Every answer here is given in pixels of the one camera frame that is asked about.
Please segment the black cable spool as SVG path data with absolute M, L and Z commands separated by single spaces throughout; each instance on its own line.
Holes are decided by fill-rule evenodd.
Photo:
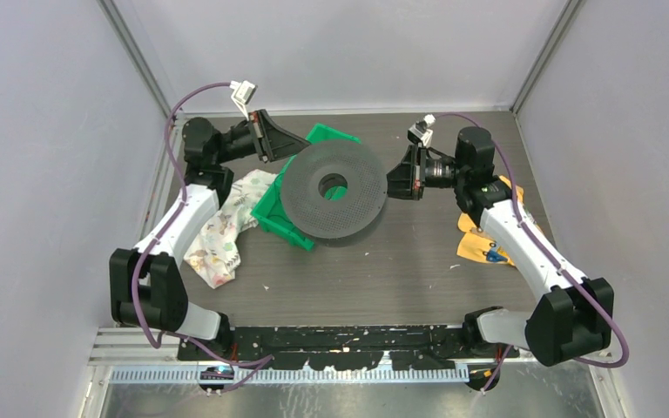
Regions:
M 287 169 L 289 218 L 315 244 L 352 246 L 369 237 L 387 205 L 386 170 L 364 144 L 310 145 Z

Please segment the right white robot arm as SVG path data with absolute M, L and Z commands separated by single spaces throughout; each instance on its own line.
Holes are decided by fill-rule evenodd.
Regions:
M 504 250 L 537 299 L 531 313 L 489 307 L 467 314 L 465 351 L 480 358 L 502 344 L 530 351 L 547 367 L 568 360 L 589 363 L 590 354 L 621 335 L 612 320 L 610 283 L 589 279 L 538 230 L 514 182 L 494 173 L 499 151 L 489 131 L 463 128 L 451 156 L 429 147 L 431 136 L 425 121 L 409 128 L 407 151 L 387 175 L 389 197 L 418 200 L 426 188 L 452 189 L 460 210 Z

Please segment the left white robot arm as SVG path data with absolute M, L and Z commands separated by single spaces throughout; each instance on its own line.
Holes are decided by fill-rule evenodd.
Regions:
M 265 110 L 253 111 L 228 131 L 207 118 L 190 118 L 181 127 L 186 170 L 172 208 L 131 249 L 116 249 L 109 259 L 111 316 L 121 324 L 148 327 L 199 339 L 209 359 L 225 359 L 233 346 L 223 313 L 188 299 L 179 268 L 202 225 L 229 197 L 233 172 L 226 163 L 248 156 L 263 162 L 292 157 L 306 139 L 278 126 Z

